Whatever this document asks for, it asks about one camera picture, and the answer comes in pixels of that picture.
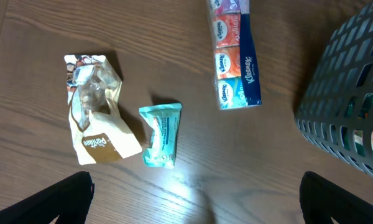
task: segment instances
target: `crumpled teal packet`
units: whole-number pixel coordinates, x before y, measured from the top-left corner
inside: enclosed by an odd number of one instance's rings
[[[142,153],[142,160],[148,167],[174,168],[175,140],[180,123],[181,103],[146,106],[139,113],[154,129],[150,148]]]

